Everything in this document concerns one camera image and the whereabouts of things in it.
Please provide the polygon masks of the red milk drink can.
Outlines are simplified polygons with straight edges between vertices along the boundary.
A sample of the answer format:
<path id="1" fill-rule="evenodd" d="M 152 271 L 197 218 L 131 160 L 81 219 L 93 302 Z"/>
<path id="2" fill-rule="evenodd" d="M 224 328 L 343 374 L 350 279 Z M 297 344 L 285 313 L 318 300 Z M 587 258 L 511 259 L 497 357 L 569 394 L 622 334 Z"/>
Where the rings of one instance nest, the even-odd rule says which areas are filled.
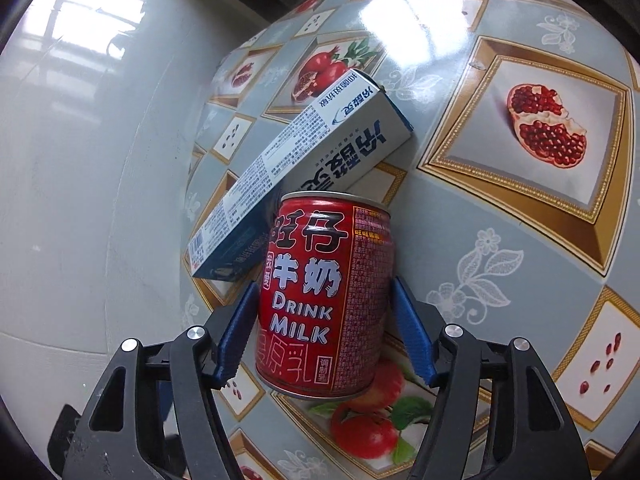
<path id="1" fill-rule="evenodd" d="M 303 399 L 350 398 L 369 388 L 394 257 L 382 205 L 337 192 L 283 196 L 260 285 L 260 378 Z"/>

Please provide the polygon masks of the fruit pattern tablecloth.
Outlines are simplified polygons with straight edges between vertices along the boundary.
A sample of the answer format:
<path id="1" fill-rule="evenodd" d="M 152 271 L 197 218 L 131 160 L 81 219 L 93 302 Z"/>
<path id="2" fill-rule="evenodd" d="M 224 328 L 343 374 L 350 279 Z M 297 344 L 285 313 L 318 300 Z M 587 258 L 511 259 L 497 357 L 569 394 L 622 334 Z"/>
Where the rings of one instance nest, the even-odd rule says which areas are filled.
<path id="1" fill-rule="evenodd" d="M 246 0 L 192 155 L 192 236 L 305 106 L 296 73 L 371 75 L 412 139 L 354 185 L 390 207 L 412 290 L 475 336 L 527 337 L 596 479 L 639 454 L 639 64 L 596 0 Z"/>

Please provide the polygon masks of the white blue toothpaste box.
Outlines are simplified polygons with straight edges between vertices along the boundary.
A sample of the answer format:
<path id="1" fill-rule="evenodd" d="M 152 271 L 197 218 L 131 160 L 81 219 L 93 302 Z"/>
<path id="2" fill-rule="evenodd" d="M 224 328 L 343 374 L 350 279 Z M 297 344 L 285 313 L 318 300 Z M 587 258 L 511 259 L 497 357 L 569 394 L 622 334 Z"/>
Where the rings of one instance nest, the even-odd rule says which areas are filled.
<path id="1" fill-rule="evenodd" d="M 373 79 L 348 70 L 290 122 L 221 197 L 188 245 L 194 278 L 234 282 L 261 263 L 281 197 L 343 192 L 413 128 Z"/>

